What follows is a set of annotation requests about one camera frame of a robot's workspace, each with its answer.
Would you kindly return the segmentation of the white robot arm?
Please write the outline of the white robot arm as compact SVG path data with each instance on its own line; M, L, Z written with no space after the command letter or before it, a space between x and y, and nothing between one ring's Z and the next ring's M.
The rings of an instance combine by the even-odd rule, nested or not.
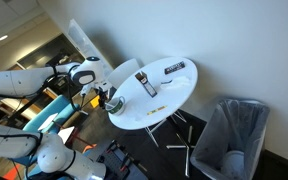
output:
M68 77L82 89L105 80L103 64L97 57L88 57L83 63L3 71L0 72L0 101L5 98L35 98L45 89L46 82L57 76ZM67 148L57 134L58 125L51 123L45 130L39 129L48 118L60 122L68 120L75 110L75 104L54 99L21 129L0 124L0 157L34 156L40 170L46 174L66 173L76 180L102 180L106 166Z

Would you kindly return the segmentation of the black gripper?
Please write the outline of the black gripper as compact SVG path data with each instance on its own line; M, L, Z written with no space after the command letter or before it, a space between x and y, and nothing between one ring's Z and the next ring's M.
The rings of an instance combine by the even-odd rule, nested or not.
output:
M107 94L106 91L98 90L98 95L99 95L99 104L105 104L107 100Z

